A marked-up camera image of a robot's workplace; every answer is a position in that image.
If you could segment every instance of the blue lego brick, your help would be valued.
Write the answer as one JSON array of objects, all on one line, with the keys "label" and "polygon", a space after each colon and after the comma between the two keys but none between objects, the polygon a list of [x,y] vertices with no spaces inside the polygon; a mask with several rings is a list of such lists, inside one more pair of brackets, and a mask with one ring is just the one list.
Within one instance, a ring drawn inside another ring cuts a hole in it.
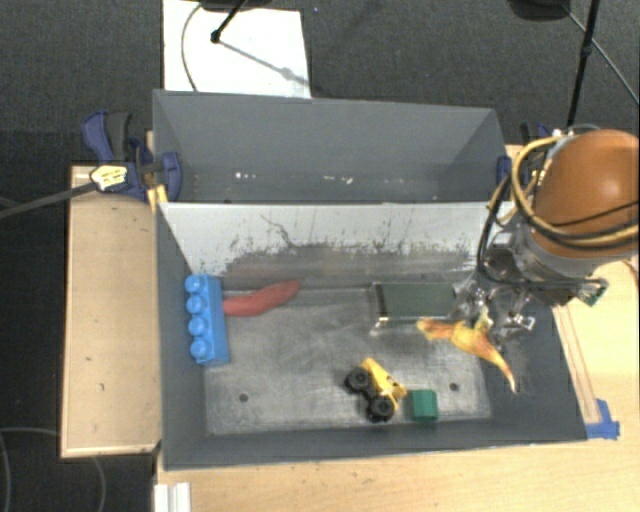
[{"label": "blue lego brick", "polygon": [[191,355],[198,364],[207,366],[228,363],[220,280],[206,274],[192,274],[185,280],[184,287],[189,292],[186,307],[191,313],[188,326],[193,336]]}]

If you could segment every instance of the microphone stand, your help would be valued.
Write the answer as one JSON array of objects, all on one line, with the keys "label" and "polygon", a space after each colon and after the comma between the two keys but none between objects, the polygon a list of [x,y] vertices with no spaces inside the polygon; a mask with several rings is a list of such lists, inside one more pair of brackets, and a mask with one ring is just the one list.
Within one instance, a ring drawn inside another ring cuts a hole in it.
[{"label": "microphone stand", "polygon": [[222,36],[223,30],[227,27],[229,23],[231,23],[231,20],[235,17],[236,14],[238,14],[238,11],[242,9],[248,1],[249,0],[238,0],[236,5],[233,7],[233,9],[231,9],[231,12],[227,15],[227,17],[220,24],[220,26],[217,29],[215,29],[213,32],[211,32],[212,43],[217,44],[220,42],[220,37]]},{"label": "microphone stand", "polygon": [[591,6],[589,7],[589,19],[587,20],[584,39],[582,40],[582,48],[580,49],[580,63],[578,64],[576,82],[573,87],[573,96],[571,97],[571,107],[569,108],[567,127],[572,126],[576,118],[576,111],[578,110],[578,100],[580,99],[580,90],[582,89],[582,82],[584,80],[584,70],[587,66],[587,59],[593,51],[593,31],[595,29],[599,7],[600,0],[591,0]]}]

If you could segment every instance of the yellow toy truck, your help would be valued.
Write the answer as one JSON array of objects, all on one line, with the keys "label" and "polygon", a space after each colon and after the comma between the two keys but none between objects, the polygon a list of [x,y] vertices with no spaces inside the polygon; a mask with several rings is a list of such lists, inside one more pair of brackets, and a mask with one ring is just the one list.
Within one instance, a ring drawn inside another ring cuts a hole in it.
[{"label": "yellow toy truck", "polygon": [[370,357],[347,375],[344,384],[367,399],[367,417],[373,423],[389,421],[398,410],[398,400],[407,395],[404,386]]}]

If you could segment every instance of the metal surface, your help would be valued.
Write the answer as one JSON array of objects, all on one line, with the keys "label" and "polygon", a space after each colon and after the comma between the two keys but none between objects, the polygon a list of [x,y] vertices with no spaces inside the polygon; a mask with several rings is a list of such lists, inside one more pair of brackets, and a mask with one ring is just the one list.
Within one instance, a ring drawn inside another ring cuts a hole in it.
[{"label": "metal surface", "polygon": [[[377,337],[370,332],[377,320],[372,282],[459,281],[473,267],[485,215],[482,204],[161,204],[165,467],[583,439],[562,347],[544,306],[528,305],[536,328],[505,347],[517,395],[495,368],[447,342],[427,343],[410,326],[380,330]],[[231,362],[203,369],[189,355],[184,310],[183,281],[194,271],[219,275],[227,294],[291,278],[301,280],[301,291],[262,317],[228,319]],[[367,356],[409,389],[442,393],[445,420],[425,426],[399,411],[388,424],[366,423],[364,405],[341,381]]]},{"label": "metal surface", "polygon": [[[441,420],[489,417],[478,359],[427,342],[413,325],[372,332],[376,320],[366,289],[303,291],[262,316],[228,318],[232,364],[205,372],[208,430],[372,427],[366,401],[342,386],[366,357],[408,389],[435,390]],[[413,421],[409,400],[393,424]]]},{"label": "metal surface", "polygon": [[491,109],[154,91],[182,201],[485,201],[504,141]]}]

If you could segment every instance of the green block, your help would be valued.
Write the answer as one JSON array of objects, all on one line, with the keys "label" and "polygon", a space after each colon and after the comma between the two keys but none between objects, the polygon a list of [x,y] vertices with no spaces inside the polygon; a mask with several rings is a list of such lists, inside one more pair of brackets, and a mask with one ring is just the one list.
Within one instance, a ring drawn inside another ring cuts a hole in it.
[{"label": "green block", "polygon": [[438,419],[438,395],[431,389],[419,389],[410,392],[415,421],[433,421]]}]

